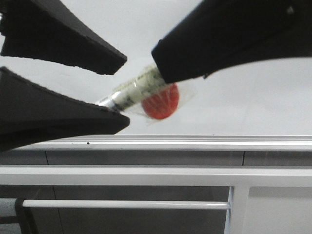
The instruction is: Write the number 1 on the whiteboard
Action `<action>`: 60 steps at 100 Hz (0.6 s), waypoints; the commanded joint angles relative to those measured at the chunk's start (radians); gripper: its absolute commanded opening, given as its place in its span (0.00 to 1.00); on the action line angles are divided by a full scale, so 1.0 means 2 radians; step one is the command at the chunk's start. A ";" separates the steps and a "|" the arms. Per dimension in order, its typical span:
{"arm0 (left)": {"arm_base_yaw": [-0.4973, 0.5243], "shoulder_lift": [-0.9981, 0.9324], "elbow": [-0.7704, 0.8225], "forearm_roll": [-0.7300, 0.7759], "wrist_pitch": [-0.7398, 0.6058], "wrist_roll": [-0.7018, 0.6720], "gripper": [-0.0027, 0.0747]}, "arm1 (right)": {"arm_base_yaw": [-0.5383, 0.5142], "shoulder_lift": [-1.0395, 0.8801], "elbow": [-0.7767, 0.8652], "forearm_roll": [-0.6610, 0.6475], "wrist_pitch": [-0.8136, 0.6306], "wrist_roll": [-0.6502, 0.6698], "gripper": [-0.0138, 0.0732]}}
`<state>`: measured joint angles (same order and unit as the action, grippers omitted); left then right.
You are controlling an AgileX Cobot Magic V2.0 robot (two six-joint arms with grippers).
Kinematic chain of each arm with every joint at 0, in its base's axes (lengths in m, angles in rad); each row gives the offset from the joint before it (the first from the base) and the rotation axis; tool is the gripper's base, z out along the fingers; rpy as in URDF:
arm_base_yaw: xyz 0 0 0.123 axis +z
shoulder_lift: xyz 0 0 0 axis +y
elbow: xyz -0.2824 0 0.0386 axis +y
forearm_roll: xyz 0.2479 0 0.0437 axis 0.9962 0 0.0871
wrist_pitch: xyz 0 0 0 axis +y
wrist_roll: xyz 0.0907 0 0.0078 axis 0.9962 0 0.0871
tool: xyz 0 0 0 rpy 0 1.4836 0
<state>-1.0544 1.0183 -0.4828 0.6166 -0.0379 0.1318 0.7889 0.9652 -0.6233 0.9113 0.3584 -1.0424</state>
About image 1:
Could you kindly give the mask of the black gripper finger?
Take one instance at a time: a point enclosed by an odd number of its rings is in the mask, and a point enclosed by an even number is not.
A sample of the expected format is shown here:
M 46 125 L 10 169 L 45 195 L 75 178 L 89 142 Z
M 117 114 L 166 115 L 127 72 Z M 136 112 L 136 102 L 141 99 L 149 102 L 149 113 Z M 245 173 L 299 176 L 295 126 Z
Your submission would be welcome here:
M 0 54 L 39 59 L 113 75 L 127 57 L 80 21 L 59 0 L 2 0 Z
M 311 55 L 309 0 L 204 0 L 152 50 L 166 83 Z
M 0 150 L 86 135 L 114 135 L 128 117 L 35 84 L 0 69 Z

